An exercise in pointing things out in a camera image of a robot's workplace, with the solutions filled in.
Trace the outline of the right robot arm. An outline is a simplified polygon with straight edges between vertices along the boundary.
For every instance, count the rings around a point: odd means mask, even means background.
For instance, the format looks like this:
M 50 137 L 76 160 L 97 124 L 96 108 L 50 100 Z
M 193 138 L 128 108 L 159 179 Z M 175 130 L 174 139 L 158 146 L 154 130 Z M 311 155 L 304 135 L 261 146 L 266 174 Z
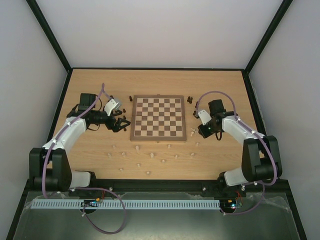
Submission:
M 244 123 L 235 111 L 227 111 L 221 99 L 208 103 L 209 111 L 196 109 L 193 115 L 201 120 L 199 134 L 204 138 L 215 135 L 220 141 L 227 133 L 242 145 L 241 166 L 220 174 L 218 191 L 229 196 L 237 185 L 273 185 L 282 175 L 278 140 L 264 135 Z

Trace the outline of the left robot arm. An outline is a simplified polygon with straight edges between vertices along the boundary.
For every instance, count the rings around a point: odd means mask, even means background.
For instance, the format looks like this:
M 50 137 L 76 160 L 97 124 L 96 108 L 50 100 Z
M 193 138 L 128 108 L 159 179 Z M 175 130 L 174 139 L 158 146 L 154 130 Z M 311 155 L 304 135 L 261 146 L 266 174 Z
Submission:
M 100 96 L 81 93 L 79 103 L 67 114 L 62 128 L 42 147 L 35 147 L 29 153 L 29 186 L 31 189 L 66 192 L 69 189 L 85 188 L 90 185 L 93 173 L 73 171 L 68 153 L 78 138 L 91 125 L 105 125 L 108 130 L 118 133 L 131 123 L 121 118 L 121 103 L 110 98 L 106 105 L 95 109 Z

